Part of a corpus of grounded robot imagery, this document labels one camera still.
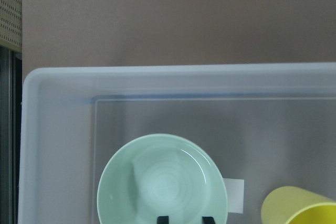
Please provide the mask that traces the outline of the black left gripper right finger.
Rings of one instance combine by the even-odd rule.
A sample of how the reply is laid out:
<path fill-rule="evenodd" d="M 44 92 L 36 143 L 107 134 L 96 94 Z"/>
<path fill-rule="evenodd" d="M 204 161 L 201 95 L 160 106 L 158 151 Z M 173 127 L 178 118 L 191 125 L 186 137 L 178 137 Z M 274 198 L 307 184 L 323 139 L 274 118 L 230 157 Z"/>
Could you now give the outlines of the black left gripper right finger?
<path fill-rule="evenodd" d="M 202 224 L 215 224 L 215 219 L 212 216 L 203 216 Z"/>

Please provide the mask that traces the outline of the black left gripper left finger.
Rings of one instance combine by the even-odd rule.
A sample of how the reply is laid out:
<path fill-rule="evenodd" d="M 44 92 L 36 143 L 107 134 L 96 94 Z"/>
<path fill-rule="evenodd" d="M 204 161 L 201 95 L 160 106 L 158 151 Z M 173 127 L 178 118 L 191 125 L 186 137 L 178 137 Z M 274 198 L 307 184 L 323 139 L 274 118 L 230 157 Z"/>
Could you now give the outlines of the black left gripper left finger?
<path fill-rule="evenodd" d="M 169 216 L 158 216 L 156 224 L 169 224 Z"/>

